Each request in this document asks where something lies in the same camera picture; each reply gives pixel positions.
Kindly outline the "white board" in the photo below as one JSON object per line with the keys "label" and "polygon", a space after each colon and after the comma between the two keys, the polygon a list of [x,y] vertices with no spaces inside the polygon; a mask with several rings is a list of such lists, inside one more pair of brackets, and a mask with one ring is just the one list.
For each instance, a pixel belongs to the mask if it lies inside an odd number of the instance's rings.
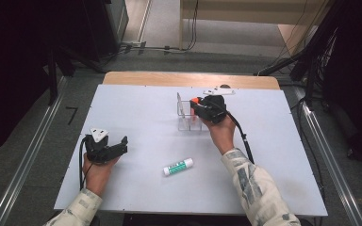
{"label": "white board", "polygon": [[[128,152],[115,165],[102,209],[114,212],[240,215],[232,177],[208,131],[179,131],[177,92],[184,100],[202,88],[101,85],[80,132],[108,130],[110,145],[128,137]],[[285,94],[273,89],[236,89],[225,103],[246,138],[255,163],[275,181],[291,211],[322,217],[327,210],[289,110]],[[165,176],[163,169],[191,158],[194,165]]]}

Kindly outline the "person's left hand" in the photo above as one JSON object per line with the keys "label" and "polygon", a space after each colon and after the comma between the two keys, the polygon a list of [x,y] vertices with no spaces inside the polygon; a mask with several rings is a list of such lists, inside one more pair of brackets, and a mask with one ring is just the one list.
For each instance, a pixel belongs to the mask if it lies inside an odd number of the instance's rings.
{"label": "person's left hand", "polygon": [[86,189],[102,197],[110,178],[113,166],[119,157],[106,162],[103,165],[94,165],[84,154],[83,172],[86,180]]}

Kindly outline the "metal floor rail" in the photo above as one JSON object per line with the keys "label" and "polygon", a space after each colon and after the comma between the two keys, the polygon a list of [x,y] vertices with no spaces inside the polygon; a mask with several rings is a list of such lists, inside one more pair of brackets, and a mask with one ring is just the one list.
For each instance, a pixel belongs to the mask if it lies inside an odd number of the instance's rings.
{"label": "metal floor rail", "polygon": [[58,112],[58,108],[62,102],[64,91],[68,86],[70,78],[62,76],[58,83],[58,97],[47,107],[37,131],[34,134],[25,155],[16,169],[10,183],[8,184],[4,195],[0,201],[0,226],[5,226],[10,211],[16,203],[17,198],[25,183],[26,177],[31,170],[32,165],[40,151],[41,145],[46,137],[46,134],[52,124],[54,117]]}
{"label": "metal floor rail", "polygon": [[307,104],[303,104],[303,112],[351,225],[362,226],[362,212],[321,130],[315,112]]}

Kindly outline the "light wooden furniture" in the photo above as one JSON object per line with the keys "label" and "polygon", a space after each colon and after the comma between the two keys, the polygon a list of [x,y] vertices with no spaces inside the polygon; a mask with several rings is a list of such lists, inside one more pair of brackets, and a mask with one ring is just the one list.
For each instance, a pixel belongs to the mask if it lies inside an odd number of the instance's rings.
{"label": "light wooden furniture", "polygon": [[319,25],[334,0],[179,0],[179,48],[183,47],[184,20],[277,24],[288,53],[303,49],[303,42]]}

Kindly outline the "wooden table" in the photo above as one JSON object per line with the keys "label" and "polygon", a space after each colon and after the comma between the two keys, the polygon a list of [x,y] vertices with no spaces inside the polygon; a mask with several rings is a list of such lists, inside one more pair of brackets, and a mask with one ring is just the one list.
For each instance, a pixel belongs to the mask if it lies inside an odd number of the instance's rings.
{"label": "wooden table", "polygon": [[280,89],[278,81],[272,76],[215,73],[109,72],[103,84],[206,88],[228,85],[234,89]]}

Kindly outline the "person's right hand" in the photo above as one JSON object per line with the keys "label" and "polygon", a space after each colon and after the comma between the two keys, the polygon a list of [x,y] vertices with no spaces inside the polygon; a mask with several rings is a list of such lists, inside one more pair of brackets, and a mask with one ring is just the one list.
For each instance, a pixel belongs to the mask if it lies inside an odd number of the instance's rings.
{"label": "person's right hand", "polygon": [[236,125],[229,116],[226,116],[223,121],[217,124],[204,121],[204,125],[208,128],[212,141],[221,155],[235,148],[234,133]]}

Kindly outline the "dark cabinet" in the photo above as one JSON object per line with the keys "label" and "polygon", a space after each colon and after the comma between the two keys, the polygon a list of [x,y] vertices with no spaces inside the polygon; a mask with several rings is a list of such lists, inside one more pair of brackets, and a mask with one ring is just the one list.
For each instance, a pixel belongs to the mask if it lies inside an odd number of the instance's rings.
{"label": "dark cabinet", "polygon": [[83,0],[83,4],[94,58],[100,60],[118,53],[129,22],[125,0]]}

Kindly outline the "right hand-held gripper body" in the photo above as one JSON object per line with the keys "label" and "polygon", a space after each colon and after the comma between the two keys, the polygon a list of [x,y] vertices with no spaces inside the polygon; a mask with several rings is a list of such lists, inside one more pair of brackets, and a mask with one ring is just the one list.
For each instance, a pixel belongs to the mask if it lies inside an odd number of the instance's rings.
{"label": "right hand-held gripper body", "polygon": [[224,102],[224,95],[234,95],[235,91],[233,89],[226,88],[214,88],[204,91],[206,96],[207,106],[205,120],[211,121],[213,123],[221,122],[227,115],[226,104]]}

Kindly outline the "clear plastic organizer box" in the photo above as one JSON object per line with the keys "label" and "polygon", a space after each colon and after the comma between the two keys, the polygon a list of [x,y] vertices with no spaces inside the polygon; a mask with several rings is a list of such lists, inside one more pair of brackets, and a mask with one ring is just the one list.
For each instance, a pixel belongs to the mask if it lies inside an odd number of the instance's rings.
{"label": "clear plastic organizer box", "polygon": [[197,116],[197,120],[195,123],[191,121],[191,114],[190,114],[190,103],[189,100],[182,99],[184,112],[185,112],[185,119],[179,115],[179,110],[177,106],[177,117],[178,117],[178,130],[179,131],[207,131],[207,127],[203,124],[200,118]]}

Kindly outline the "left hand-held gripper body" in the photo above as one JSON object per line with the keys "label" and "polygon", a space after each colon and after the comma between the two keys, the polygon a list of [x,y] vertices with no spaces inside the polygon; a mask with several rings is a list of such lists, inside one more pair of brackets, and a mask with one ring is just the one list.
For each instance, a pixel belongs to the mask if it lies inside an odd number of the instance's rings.
{"label": "left hand-held gripper body", "polygon": [[87,150],[87,158],[96,164],[106,162],[104,154],[107,151],[108,130],[91,128],[90,133],[85,136],[85,147]]}

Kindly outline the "black metal stand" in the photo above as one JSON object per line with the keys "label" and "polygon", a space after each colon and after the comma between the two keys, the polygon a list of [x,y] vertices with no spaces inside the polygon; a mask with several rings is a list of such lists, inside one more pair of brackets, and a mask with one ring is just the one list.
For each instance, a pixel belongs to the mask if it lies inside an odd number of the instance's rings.
{"label": "black metal stand", "polygon": [[76,51],[66,46],[51,45],[47,47],[47,66],[48,66],[48,84],[50,91],[49,105],[52,105],[58,98],[58,81],[57,81],[57,68],[60,68],[64,76],[74,75],[74,65],[71,59],[79,61],[81,64],[93,69],[97,73],[106,73],[106,71],[93,63],[89,59],[81,56]]}

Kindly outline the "white and green glue stick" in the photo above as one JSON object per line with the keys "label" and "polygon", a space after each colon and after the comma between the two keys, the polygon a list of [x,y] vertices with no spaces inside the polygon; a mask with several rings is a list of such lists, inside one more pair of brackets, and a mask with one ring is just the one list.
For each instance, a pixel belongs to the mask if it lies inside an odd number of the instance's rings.
{"label": "white and green glue stick", "polygon": [[191,158],[185,159],[183,161],[177,162],[171,166],[165,167],[163,169],[163,173],[165,176],[170,176],[181,172],[183,170],[187,170],[194,165],[194,162]]}

